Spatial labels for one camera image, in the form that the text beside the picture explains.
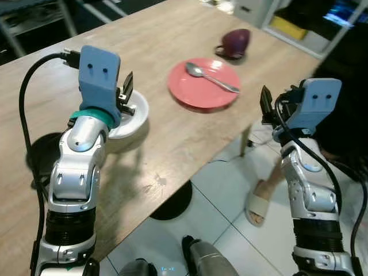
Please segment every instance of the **foot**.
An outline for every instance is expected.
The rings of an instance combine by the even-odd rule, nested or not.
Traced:
[[[270,201],[274,190],[275,188],[272,185],[269,185],[267,181],[260,180],[258,181],[257,186],[253,191],[253,194],[267,201]],[[261,225],[263,223],[263,220],[265,219],[264,217],[254,212],[249,212],[249,215],[251,219],[254,221],[254,223],[258,225]]]

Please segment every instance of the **yellow box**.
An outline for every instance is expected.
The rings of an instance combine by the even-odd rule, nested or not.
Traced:
[[[298,26],[278,16],[274,16],[270,25],[273,28],[279,29],[289,36],[299,40],[303,39],[307,33],[306,29],[299,28]]]

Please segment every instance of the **silver spoon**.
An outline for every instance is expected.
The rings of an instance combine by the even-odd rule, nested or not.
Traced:
[[[220,82],[218,79],[212,78],[211,76],[207,75],[201,67],[197,66],[196,64],[194,64],[192,62],[187,62],[185,67],[186,67],[186,71],[191,76],[196,76],[196,77],[201,77],[202,76],[202,77],[214,82],[215,84],[221,86],[222,88],[225,88],[225,89],[227,89],[231,92],[234,92],[234,93],[239,93],[238,88],[236,88],[234,86],[231,86],[227,83]]]

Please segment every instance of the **red plate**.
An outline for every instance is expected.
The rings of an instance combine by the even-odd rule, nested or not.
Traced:
[[[196,111],[213,112],[235,101],[237,93],[227,91],[205,78],[189,75],[185,69],[187,62],[202,67],[208,75],[222,82],[240,87],[235,71],[223,62],[204,58],[185,60],[177,64],[168,77],[168,88],[180,104]]]

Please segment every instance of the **purple mug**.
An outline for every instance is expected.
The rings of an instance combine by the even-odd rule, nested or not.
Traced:
[[[223,44],[217,46],[214,53],[227,59],[240,59],[246,52],[250,35],[247,29],[233,30],[223,36]]]

